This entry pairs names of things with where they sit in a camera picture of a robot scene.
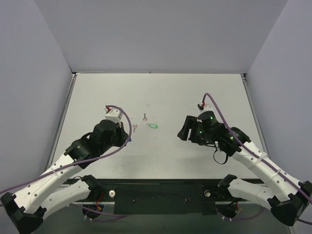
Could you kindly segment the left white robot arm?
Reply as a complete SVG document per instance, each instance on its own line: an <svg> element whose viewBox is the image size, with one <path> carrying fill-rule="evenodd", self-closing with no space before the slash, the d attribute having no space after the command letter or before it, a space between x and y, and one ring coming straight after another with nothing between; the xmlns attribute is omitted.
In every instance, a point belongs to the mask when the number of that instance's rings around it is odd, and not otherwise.
<svg viewBox="0 0 312 234"><path fill-rule="evenodd" d="M112 147L122 149L130 136L122 122L102 120L91 133L75 140L39 179L15 193L6 192L0 201L18 232L32 233L49 215L73 202L101 200L104 189L92 175L85 175L62 190L57 188Z"/></svg>

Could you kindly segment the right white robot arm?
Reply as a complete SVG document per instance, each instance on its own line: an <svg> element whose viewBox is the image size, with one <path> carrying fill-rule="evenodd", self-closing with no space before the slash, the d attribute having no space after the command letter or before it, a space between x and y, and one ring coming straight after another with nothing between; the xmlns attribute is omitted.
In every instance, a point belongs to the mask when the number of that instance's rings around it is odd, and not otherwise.
<svg viewBox="0 0 312 234"><path fill-rule="evenodd" d="M265 186L227 175L218 186L222 199L237 197L271 211L281 223L293 226L312 200L312 184L300 181L273 163L250 138L236 127L219 122L213 111L186 116L177 137L200 146L213 146L252 171Z"/></svg>

